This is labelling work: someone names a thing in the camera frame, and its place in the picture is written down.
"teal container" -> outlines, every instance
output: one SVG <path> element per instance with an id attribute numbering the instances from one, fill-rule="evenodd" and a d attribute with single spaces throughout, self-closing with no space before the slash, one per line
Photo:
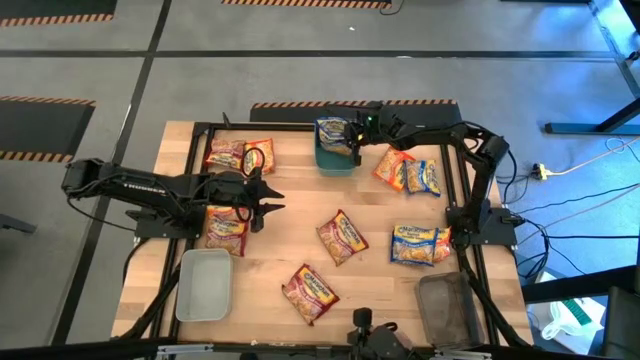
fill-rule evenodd
<path id="1" fill-rule="evenodd" d="M 314 126 L 314 148 L 316 155 L 316 165 L 323 176 L 351 176 L 355 165 L 348 156 L 340 155 L 331 151 L 326 151 L 320 145 L 318 136 L 318 126 Z"/>

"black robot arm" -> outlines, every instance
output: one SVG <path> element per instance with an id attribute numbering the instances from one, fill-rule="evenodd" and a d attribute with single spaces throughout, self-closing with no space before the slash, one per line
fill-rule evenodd
<path id="1" fill-rule="evenodd" d="M 233 207 L 240 219 L 251 219 L 253 232 L 260 231 L 263 216 L 284 207 L 260 204 L 284 197 L 260 173 L 257 168 L 249 178 L 229 171 L 166 176 L 87 159 L 68 165 L 62 190 L 70 199 L 107 196 L 141 206 L 141 211 L 127 211 L 138 222 L 136 236 L 193 238 L 202 231 L 207 205 Z"/>
<path id="2" fill-rule="evenodd" d="M 503 137 L 464 122 L 439 129 L 411 125 L 382 107 L 377 116 L 366 116 L 348 126 L 345 138 L 356 165 L 360 165 L 360 147 L 366 145 L 387 143 L 400 151 L 418 145 L 452 145 L 475 170 L 471 197 L 455 217 L 454 231 L 478 234 L 487 223 L 490 209 L 487 196 L 491 182 L 500 161 L 509 151 L 509 144 Z M 465 139 L 481 143 L 474 152 Z"/>

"orange and black striped tape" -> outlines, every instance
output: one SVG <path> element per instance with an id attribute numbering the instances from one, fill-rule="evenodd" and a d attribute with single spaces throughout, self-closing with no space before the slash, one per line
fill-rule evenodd
<path id="1" fill-rule="evenodd" d="M 72 159 L 73 159 L 73 155 L 70 155 L 70 154 L 51 154 L 51 153 L 34 153 L 34 152 L 0 150 L 0 160 L 69 162 Z"/>
<path id="2" fill-rule="evenodd" d="M 73 105 L 89 105 L 96 106 L 94 100 L 83 99 L 65 99 L 65 98 L 43 98 L 33 96 L 0 96 L 0 101 L 18 101 L 18 102 L 34 102 L 46 104 L 73 104 Z"/>
<path id="3" fill-rule="evenodd" d="M 387 2 L 357 0 L 222 0 L 222 3 L 229 5 L 339 7 L 353 9 L 391 8 L 391 3 Z"/>
<path id="4" fill-rule="evenodd" d="M 6 18 L 0 20 L 0 27 L 26 26 L 26 25 L 53 25 L 71 24 L 83 22 L 111 21 L 112 14 L 85 14 L 85 15 L 62 15 L 62 16 L 37 16 L 26 18 Z"/>
<path id="5" fill-rule="evenodd" d="M 276 103 L 255 103 L 253 109 L 264 108 L 292 108 L 292 107 L 322 107 L 326 105 L 347 105 L 347 106 L 365 106 L 370 100 L 362 101 L 291 101 Z M 430 100 L 385 100 L 386 105 L 435 105 L 449 104 L 455 105 L 458 102 L 453 99 L 430 99 Z"/>

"concrete floor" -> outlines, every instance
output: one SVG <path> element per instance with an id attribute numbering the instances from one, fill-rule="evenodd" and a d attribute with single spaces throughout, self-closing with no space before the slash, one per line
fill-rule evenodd
<path id="1" fill-rule="evenodd" d="M 389 17 L 372 10 L 174 1 L 160 49 L 609 50 L 584 5 L 405 1 L 403 10 Z M 0 50 L 146 49 L 161 4 L 121 0 L 111 23 L 2 29 Z M 617 2 L 598 5 L 605 21 L 619 19 L 610 10 L 619 6 Z M 616 40 L 629 36 L 623 33 L 628 29 L 617 31 Z M 5 58 L 0 59 L 0 83 L 6 95 L 97 100 L 77 158 L 109 159 L 141 63 L 141 59 L 114 58 Z M 251 104 L 259 101 L 402 98 L 457 99 L 466 120 L 506 137 L 524 172 L 535 162 L 563 170 L 605 151 L 605 138 L 547 136 L 540 127 L 548 121 L 599 122 L 633 96 L 609 59 L 156 59 L 123 164 L 151 170 L 168 120 L 219 121 L 225 111 L 232 121 L 247 121 Z M 505 161 L 499 173 L 510 174 L 510 166 Z M 640 163 L 628 151 L 614 154 L 570 175 L 532 182 L 522 201 L 511 207 L 524 210 L 632 184 L 638 181 L 639 170 Z M 55 326 L 87 224 L 64 203 L 59 190 L 63 173 L 53 164 L 0 162 L 0 212 L 39 225 L 32 236 L 0 231 L 0 348 L 45 344 Z M 603 199 L 528 216 L 546 224 Z M 640 192 L 631 193 L 549 232 L 637 234 L 639 200 Z M 92 203 L 83 205 L 88 210 Z M 107 219 L 131 225 L 124 215 L 128 208 L 112 202 Z M 520 239 L 530 231 L 525 226 L 518 229 Z M 554 245 L 586 272 L 629 265 L 637 251 L 632 240 L 556 240 Z M 122 264 L 130 249 L 130 233 L 103 228 L 70 342 L 109 337 Z M 519 255 L 541 249 L 542 241 L 536 237 L 520 247 Z M 577 274 L 557 254 L 551 255 L 548 266 Z"/>

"wooden tabletop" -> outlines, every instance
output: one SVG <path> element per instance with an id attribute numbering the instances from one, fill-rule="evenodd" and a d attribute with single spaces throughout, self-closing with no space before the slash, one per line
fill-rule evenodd
<path id="1" fill-rule="evenodd" d="M 167 123 L 154 172 L 183 173 L 192 128 L 192 122 Z M 179 340 L 345 344 L 347 332 L 353 330 L 353 310 L 369 307 L 373 309 L 374 324 L 395 321 L 414 345 L 429 346 L 414 286 L 425 275 L 458 271 L 455 254 L 435 267 L 411 267 L 389 262 L 389 244 L 391 229 L 396 224 L 446 226 L 444 209 L 448 199 L 438 146 L 420 146 L 408 153 L 417 159 L 436 159 L 442 188 L 440 198 L 431 194 L 407 196 L 374 178 L 371 172 L 387 145 L 362 148 L 362 166 L 353 176 L 326 178 L 318 173 L 314 163 L 311 132 L 218 130 L 215 137 L 273 138 L 276 171 L 264 179 L 285 195 L 280 202 L 286 204 L 286 208 L 268 214 L 265 228 L 260 233 L 249 234 L 245 257 L 233 258 L 229 315 L 217 322 L 182 323 Z M 197 159 L 201 159 L 203 152 L 204 140 L 201 140 Z M 452 167 L 457 179 L 455 157 L 452 157 Z M 197 161 L 194 169 L 199 168 Z M 459 183 L 456 193 L 462 193 Z M 500 203 L 495 183 L 489 198 L 494 206 Z M 370 245 L 340 267 L 335 266 L 315 231 L 338 209 L 351 218 Z M 199 239 L 196 248 L 203 248 L 204 241 Z M 473 264 L 471 249 L 468 251 Z M 518 334 L 532 342 L 513 256 L 501 246 L 483 246 L 483 251 L 494 302 Z M 154 239 L 132 259 L 112 335 L 127 331 L 155 297 L 166 252 L 167 240 Z M 341 298 L 314 327 L 306 325 L 280 290 L 280 285 L 286 284 L 303 263 L 310 264 Z M 475 300 L 484 324 L 482 306 L 477 298 Z M 161 335 L 168 333 L 173 303 L 172 296 L 165 308 Z"/>

